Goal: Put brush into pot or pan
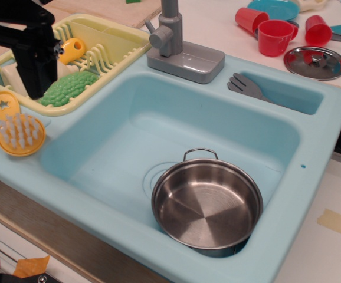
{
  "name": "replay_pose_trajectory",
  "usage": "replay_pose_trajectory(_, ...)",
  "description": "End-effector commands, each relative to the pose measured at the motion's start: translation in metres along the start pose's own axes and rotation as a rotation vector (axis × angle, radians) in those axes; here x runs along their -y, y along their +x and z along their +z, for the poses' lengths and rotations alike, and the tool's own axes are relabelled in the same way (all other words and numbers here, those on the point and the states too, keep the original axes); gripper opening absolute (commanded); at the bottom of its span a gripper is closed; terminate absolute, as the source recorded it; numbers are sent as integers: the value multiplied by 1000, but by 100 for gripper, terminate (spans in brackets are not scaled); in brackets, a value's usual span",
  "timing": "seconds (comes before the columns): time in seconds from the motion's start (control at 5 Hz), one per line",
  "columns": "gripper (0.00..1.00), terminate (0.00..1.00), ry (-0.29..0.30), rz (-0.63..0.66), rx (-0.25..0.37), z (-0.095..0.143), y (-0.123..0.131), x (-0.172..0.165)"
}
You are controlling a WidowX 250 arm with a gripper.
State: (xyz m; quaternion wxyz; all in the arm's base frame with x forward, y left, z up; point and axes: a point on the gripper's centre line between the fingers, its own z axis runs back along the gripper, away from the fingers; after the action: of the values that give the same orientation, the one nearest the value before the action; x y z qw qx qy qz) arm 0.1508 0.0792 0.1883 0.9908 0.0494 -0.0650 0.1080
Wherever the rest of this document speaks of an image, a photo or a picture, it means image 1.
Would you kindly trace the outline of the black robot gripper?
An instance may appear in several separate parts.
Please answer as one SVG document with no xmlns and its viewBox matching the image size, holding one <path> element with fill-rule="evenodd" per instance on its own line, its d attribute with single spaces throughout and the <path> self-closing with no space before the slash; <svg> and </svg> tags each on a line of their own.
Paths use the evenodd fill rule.
<svg viewBox="0 0 341 283">
<path fill-rule="evenodd" d="M 60 41 L 54 15 L 34 1 L 0 1 L 0 46 L 10 48 L 31 99 L 39 99 L 57 78 Z"/>
</svg>

